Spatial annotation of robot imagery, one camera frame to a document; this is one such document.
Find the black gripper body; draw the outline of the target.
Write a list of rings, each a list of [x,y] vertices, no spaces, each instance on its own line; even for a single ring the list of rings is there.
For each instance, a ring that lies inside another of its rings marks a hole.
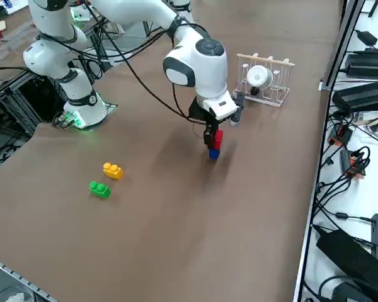
[[[208,112],[206,109],[203,109],[199,104],[196,98],[193,99],[189,109],[188,116],[191,119],[202,121],[207,126],[211,126],[214,129],[218,129],[220,121],[215,118],[215,114]]]

